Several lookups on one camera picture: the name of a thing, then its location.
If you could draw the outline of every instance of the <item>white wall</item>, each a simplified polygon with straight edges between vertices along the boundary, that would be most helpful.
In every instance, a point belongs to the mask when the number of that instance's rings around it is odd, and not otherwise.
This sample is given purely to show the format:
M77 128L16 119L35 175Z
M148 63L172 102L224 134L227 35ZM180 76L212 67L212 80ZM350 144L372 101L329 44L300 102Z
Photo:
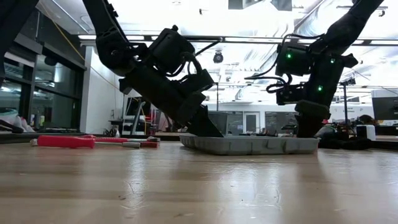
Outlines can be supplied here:
M217 105L214 101L204 101L204 105L208 106L210 111L216 111ZM239 104L239 103L220 103L218 105L219 111L243 111L243 112L260 112L260 127L266 127L266 112L294 112L295 105L267 105L265 103L250 103L250 104ZM348 118L357 118L358 116L367 114L374 116L372 105L352 105L348 104ZM332 104L330 106L330 119L344 119L344 104Z
M119 78L107 69L94 51L86 49L87 71L84 74L83 95L81 102L80 131L90 134L102 134L104 128L110 129L111 112L118 119L122 113L123 94L119 91Z

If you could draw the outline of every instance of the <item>table surface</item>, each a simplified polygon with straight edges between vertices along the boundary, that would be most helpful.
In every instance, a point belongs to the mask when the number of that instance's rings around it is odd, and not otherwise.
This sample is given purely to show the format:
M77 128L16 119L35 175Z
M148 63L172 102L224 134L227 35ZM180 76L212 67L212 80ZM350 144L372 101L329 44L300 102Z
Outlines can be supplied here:
M397 223L398 154L0 145L0 223Z

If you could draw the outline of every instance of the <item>door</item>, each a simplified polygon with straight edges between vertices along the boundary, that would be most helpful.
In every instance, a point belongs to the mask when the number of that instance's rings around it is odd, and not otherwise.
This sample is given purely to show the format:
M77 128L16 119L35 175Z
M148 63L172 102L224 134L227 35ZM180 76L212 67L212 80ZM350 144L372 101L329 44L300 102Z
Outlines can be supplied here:
M245 112L243 116L244 132L260 132L260 112Z

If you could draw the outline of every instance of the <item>red handle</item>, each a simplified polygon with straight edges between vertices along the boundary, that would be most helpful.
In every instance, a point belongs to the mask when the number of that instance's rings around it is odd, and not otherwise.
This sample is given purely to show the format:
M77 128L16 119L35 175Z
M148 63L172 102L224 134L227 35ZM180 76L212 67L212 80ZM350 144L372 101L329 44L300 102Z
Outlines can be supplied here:
M79 138L96 138L96 137L92 134L85 134L83 136L79 136Z
M112 142L112 143L123 143L128 142L129 139L126 138L96 138L96 142Z
M95 139L70 136L39 136L37 145L45 147L67 147L71 149L79 147L94 148Z

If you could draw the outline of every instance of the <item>gray plastic tray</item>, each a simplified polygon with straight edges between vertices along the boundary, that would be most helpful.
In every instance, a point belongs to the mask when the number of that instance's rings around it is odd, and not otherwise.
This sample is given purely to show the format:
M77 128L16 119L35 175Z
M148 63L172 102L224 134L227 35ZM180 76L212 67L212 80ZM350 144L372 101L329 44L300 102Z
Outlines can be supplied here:
M312 154L318 149L315 138L277 138L257 136L225 136L224 138L180 135L185 147L224 156Z

